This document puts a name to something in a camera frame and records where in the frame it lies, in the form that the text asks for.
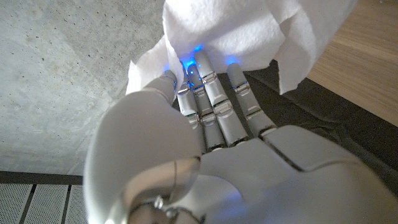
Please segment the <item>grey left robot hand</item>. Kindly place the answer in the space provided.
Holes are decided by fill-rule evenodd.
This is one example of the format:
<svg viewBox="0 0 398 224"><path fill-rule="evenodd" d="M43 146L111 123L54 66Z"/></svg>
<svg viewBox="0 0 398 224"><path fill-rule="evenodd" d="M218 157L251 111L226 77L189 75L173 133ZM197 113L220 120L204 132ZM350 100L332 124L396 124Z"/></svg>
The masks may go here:
<svg viewBox="0 0 398 224"><path fill-rule="evenodd" d="M204 51L126 95L88 150L89 223L396 223L397 197L360 159L278 128L241 68L227 74L242 123Z"/></svg>

